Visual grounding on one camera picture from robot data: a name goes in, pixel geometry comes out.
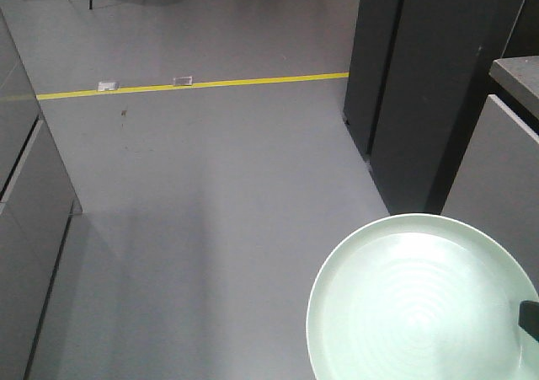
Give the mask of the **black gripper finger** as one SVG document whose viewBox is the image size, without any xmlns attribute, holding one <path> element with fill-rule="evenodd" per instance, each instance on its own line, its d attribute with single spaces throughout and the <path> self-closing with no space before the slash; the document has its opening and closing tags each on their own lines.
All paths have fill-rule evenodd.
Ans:
<svg viewBox="0 0 539 380">
<path fill-rule="evenodd" d="M 518 325 L 535 341 L 539 340 L 539 303 L 525 300 L 519 306 Z"/>
</svg>

